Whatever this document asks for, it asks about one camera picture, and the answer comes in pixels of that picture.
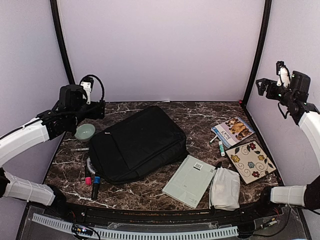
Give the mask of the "dog picture book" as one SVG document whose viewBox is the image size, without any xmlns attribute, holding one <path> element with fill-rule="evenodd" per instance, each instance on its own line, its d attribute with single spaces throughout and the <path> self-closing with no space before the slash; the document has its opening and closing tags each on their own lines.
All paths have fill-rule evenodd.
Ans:
<svg viewBox="0 0 320 240">
<path fill-rule="evenodd" d="M 211 128 L 223 145 L 229 149 L 250 137 L 255 131 L 240 117 L 231 118 Z"/>
</svg>

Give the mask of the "black backpack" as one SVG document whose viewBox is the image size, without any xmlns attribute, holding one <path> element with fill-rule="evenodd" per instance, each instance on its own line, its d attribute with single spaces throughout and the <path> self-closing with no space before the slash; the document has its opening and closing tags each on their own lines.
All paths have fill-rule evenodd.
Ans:
<svg viewBox="0 0 320 240">
<path fill-rule="evenodd" d="M 132 183 L 189 154 L 185 132 L 157 105 L 106 128 L 89 141 L 95 172 L 113 185 Z"/>
</svg>

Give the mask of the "white fabric pouch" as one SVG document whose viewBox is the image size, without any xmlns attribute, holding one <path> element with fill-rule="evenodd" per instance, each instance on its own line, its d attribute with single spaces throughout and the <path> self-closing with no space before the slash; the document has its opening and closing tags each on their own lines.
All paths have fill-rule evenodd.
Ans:
<svg viewBox="0 0 320 240">
<path fill-rule="evenodd" d="M 209 188 L 209 209 L 224 211 L 239 209 L 240 187 L 240 175 L 233 170 L 223 168 L 220 161 L 214 169 Z"/>
</svg>

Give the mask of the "pale green notebook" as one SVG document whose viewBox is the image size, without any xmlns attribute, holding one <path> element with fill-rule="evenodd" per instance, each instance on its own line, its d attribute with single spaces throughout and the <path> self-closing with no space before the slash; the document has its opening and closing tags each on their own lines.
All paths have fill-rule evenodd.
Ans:
<svg viewBox="0 0 320 240">
<path fill-rule="evenodd" d="M 196 209 L 215 174 L 215 167 L 188 155 L 162 192 Z"/>
</svg>

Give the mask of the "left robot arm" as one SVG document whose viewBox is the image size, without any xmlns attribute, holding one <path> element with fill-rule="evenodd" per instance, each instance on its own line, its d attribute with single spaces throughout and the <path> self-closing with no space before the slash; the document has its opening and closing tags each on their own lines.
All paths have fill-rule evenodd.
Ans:
<svg viewBox="0 0 320 240">
<path fill-rule="evenodd" d="M 103 98 L 92 101 L 91 90 L 89 83 L 61 87 L 59 99 L 52 109 L 39 113 L 29 122 L 1 136 L 0 164 L 3 166 L 26 150 L 65 132 L 75 134 L 78 124 L 85 119 L 103 119 L 106 102 Z M 14 176 L 3 168 L 0 170 L 0 195 L 50 206 L 60 218 L 67 218 L 71 213 L 58 189 Z"/>
</svg>

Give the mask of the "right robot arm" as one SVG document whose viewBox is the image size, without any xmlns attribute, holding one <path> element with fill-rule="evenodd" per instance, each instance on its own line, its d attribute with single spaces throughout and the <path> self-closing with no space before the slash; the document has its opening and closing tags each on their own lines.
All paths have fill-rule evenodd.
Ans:
<svg viewBox="0 0 320 240">
<path fill-rule="evenodd" d="M 277 103 L 282 117 L 271 128 L 277 165 L 283 173 L 280 186 L 265 187 L 255 213 L 266 217 L 275 205 L 306 210 L 320 208 L 320 106 L 308 102 L 311 78 L 299 71 L 276 72 L 277 79 L 255 81 L 257 93 Z"/>
</svg>

